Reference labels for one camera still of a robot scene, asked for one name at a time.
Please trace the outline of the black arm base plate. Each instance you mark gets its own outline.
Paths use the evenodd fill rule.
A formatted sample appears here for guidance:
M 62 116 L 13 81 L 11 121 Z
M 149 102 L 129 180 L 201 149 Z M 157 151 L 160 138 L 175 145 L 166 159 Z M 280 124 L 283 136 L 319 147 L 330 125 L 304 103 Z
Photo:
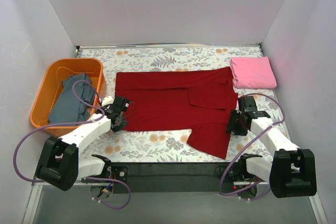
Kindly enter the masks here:
M 84 183 L 106 183 L 116 194 L 127 189 L 107 179 L 126 183 L 133 193 L 217 192 L 228 162 L 221 163 L 114 163 Z

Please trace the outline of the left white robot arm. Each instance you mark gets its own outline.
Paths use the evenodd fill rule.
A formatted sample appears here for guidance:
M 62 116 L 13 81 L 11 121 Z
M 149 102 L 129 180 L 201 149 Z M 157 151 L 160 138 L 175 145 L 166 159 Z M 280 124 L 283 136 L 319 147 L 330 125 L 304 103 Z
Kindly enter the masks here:
M 61 137 L 50 137 L 41 152 L 35 176 L 63 191 L 69 190 L 76 181 L 95 177 L 100 182 L 111 178 L 111 161 L 98 154 L 81 158 L 80 154 L 100 136 L 125 128 L 124 113 L 131 101 L 117 96 L 105 97 L 100 107 L 87 124 L 77 127 Z

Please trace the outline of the red t shirt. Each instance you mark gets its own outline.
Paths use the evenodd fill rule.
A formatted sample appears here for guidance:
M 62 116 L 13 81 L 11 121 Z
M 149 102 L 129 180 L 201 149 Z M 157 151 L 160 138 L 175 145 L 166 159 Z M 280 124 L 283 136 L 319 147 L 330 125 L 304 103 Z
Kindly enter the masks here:
M 191 129 L 188 145 L 226 158 L 230 140 L 226 128 L 238 98 L 230 67 L 182 72 L 118 72 L 115 94 L 132 102 L 124 130 Z

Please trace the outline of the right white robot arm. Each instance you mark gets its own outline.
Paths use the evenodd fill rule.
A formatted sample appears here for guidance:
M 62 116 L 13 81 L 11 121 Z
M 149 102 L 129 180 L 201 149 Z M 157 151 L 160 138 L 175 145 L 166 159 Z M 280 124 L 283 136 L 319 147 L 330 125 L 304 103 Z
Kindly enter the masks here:
M 266 111 L 258 110 L 253 93 L 238 98 L 238 109 L 230 112 L 227 132 L 239 136 L 252 132 L 255 138 L 251 143 L 260 140 L 272 155 L 272 161 L 241 150 L 224 170 L 220 182 L 237 164 L 242 180 L 257 177 L 259 182 L 267 182 L 277 198 L 314 196 L 317 193 L 314 153 L 286 138 L 276 127 L 283 122 L 274 122 Z

